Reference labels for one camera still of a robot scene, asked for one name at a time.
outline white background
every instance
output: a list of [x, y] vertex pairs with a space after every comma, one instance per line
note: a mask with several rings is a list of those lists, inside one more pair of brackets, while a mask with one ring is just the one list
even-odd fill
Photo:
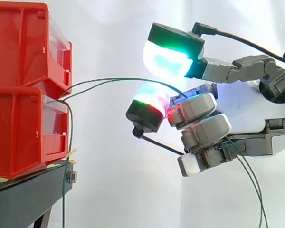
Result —
[[[153, 78], [142, 61], [153, 22], [191, 30], [195, 21], [285, 50], [285, 0], [48, 0], [51, 15], [74, 45], [74, 83], [102, 77]], [[232, 61], [257, 51], [205, 37], [205, 56]], [[179, 89], [198, 86], [191, 79]], [[176, 155], [131, 134], [125, 112], [140, 82], [115, 82], [70, 100], [78, 181], [66, 195], [67, 228], [253, 228], [259, 203], [237, 161], [181, 178]], [[152, 135], [181, 149], [167, 123]], [[250, 159], [271, 228], [285, 228], [285, 150]], [[61, 227], [61, 202], [50, 228]]]

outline red storage bin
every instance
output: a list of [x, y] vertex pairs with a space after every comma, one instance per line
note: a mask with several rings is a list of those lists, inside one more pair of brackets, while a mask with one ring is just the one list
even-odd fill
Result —
[[58, 99], [72, 83], [71, 52], [46, 4], [0, 2], [0, 86], [33, 86]]
[[38, 171], [68, 153], [68, 107], [38, 88], [0, 88], [0, 177]]

